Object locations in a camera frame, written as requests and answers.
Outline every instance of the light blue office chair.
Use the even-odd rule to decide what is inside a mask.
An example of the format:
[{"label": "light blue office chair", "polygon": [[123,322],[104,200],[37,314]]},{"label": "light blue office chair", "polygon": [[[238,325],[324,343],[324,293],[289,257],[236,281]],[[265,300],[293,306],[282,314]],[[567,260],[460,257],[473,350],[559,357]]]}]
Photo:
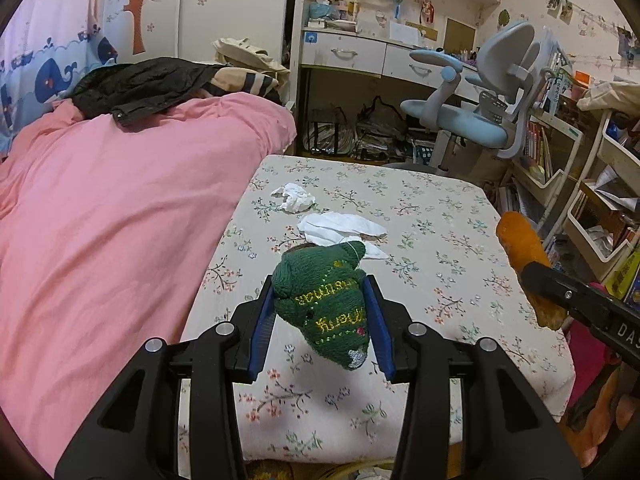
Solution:
[{"label": "light blue office chair", "polygon": [[[521,152],[529,109],[550,72],[546,68],[531,69],[540,53],[540,44],[533,41],[534,36],[533,25],[517,22],[482,46],[478,53],[478,74],[466,77],[468,82],[484,88],[480,104],[474,111],[445,104],[462,80],[461,61],[433,50],[411,52],[411,58],[418,62],[443,67],[440,72],[443,83],[426,101],[408,100],[400,105],[404,113],[420,119],[420,124],[427,131],[446,130],[451,133],[443,162],[438,170],[434,170],[436,174],[448,173],[448,159],[455,146],[454,136],[497,150],[496,155],[504,159],[514,158]],[[518,101],[520,90],[524,93]],[[516,104],[511,112],[507,111],[508,104]],[[515,131],[510,146],[507,146],[508,131]]]}]

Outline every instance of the white desk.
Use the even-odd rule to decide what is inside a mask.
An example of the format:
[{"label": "white desk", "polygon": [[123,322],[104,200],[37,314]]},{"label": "white desk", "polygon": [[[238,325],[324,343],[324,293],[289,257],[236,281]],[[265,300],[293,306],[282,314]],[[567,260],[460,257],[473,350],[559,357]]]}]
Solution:
[{"label": "white desk", "polygon": [[[388,76],[437,88],[442,83],[442,67],[418,63],[409,57],[415,47],[393,40],[359,36],[354,32],[304,28],[302,58],[305,68],[327,68],[365,73],[373,77]],[[477,73],[465,65],[456,95],[479,102],[482,88],[467,82],[465,76]]]}]

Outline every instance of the pink blanket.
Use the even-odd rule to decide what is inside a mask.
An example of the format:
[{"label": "pink blanket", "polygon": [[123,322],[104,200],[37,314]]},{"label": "pink blanket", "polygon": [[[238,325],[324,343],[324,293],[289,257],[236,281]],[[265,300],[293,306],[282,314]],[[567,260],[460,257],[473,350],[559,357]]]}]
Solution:
[{"label": "pink blanket", "polygon": [[64,101],[0,165],[0,406],[50,474],[140,345],[179,340],[251,177],[295,135],[244,93],[143,126]]}]

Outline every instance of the drawer handle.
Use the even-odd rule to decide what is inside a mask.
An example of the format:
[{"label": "drawer handle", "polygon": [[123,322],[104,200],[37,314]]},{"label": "drawer handle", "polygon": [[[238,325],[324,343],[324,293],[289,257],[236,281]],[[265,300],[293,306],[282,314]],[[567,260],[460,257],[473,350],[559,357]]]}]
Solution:
[{"label": "drawer handle", "polygon": [[418,73],[418,70],[424,70],[426,72],[425,75],[429,75],[431,72],[433,72],[433,70],[431,70],[431,68],[425,68],[423,66],[417,66],[417,65],[415,65],[413,63],[409,63],[409,66],[414,69],[415,73]]},{"label": "drawer handle", "polygon": [[352,56],[358,55],[358,53],[355,50],[343,50],[341,48],[332,48],[331,52],[333,52],[336,56],[338,54],[351,54]]}]

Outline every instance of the chair seat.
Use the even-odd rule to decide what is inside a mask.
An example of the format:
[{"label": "chair seat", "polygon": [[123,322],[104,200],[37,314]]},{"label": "chair seat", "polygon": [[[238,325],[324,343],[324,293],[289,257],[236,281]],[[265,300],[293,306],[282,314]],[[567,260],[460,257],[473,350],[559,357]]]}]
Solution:
[{"label": "chair seat", "polygon": [[[420,119],[425,102],[414,99],[402,101],[400,109],[405,114]],[[507,143],[507,132],[501,126],[469,110],[442,105],[438,112],[437,123],[443,130],[485,148],[501,149]]]}]

